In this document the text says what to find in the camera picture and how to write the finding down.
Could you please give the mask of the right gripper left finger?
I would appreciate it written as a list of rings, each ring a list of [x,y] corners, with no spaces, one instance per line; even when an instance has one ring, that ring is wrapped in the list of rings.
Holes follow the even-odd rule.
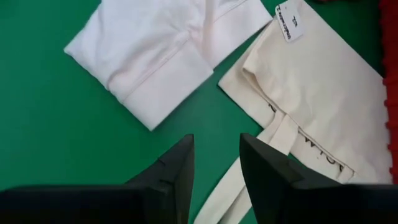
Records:
[[[194,176],[194,135],[187,134],[127,181],[139,197],[134,223],[188,223]]]

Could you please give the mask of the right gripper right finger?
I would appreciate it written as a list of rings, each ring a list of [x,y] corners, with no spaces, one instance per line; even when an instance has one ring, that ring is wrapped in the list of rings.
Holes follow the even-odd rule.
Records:
[[[304,167],[248,133],[240,135],[244,182],[258,223],[337,223],[336,200],[322,192],[339,183]]]

